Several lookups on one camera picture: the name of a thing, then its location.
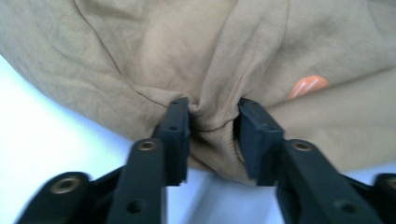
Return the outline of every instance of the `wrinkled fabric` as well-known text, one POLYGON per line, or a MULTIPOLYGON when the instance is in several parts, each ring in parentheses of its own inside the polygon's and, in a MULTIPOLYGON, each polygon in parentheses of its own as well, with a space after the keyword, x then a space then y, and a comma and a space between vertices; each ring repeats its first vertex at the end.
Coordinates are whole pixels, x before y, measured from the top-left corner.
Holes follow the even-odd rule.
POLYGON ((189 97, 190 165, 234 180, 248 180, 233 136, 241 97, 341 170, 396 160, 391 0, 4 0, 0 53, 49 97, 135 141, 189 97), (329 87, 288 100, 312 75, 329 87))

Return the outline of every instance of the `mounting hole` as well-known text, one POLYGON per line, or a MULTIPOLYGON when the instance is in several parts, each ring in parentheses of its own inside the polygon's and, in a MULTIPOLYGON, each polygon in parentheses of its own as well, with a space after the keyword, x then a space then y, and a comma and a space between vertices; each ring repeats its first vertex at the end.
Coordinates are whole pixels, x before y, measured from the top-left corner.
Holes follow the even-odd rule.
POLYGON ((139 149, 143 150, 143 151, 148 151, 148 150, 152 150, 156 147, 157 145, 155 145, 155 143, 153 142, 143 142, 139 145, 139 149))
POLYGON ((76 176, 70 176, 67 178, 63 178, 52 185, 50 191, 54 194, 64 194, 71 192, 78 188, 79 186, 79 178, 76 176))
POLYGON ((131 203, 128 203, 126 206, 126 210, 131 214, 141 213, 146 210, 146 202, 143 200, 134 200, 131 203))
POLYGON ((334 207, 340 209, 341 211, 349 214, 355 214, 358 212, 358 208, 351 202, 345 199, 339 199, 332 203, 334 207))
POLYGON ((396 190, 396 178, 395 177, 388 179, 388 184, 390 185, 391 188, 396 190))
POLYGON ((295 149, 300 150, 300 151, 310 151, 312 150, 312 147, 309 146, 308 144, 304 142, 295 142, 292 145, 295 149))

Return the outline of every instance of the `orange object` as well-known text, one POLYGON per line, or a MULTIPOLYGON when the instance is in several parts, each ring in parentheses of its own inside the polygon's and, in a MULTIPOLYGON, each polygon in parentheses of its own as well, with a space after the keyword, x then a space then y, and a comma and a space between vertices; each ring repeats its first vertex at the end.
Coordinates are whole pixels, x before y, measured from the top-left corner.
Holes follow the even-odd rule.
POLYGON ((288 100, 319 91, 329 86, 329 82, 320 76, 313 75, 300 79, 291 91, 288 100))

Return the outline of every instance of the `white table surface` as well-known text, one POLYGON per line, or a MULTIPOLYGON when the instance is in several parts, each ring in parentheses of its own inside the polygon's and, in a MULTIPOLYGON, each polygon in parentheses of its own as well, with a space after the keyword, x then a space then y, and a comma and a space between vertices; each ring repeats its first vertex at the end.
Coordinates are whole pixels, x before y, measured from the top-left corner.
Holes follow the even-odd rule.
MULTIPOLYGON (((123 165, 133 142, 36 90, 0 57, 0 224, 14 223, 37 190, 69 171, 98 178, 123 165)), ((396 162, 350 176, 371 183, 396 162)), ((274 188, 255 188, 189 170, 188 184, 167 188, 168 223, 282 223, 274 188)))

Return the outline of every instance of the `khaki fabric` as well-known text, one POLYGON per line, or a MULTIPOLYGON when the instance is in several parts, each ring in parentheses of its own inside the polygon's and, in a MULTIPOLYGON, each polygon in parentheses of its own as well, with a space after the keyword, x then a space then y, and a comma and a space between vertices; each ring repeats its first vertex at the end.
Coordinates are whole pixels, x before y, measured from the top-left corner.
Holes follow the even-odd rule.
POLYGON ((341 170, 396 160, 395 1, 3 0, 0 53, 132 140, 189 97, 190 165, 231 179, 247 181, 233 136, 241 97, 341 170), (288 101, 311 75, 330 87, 288 101))

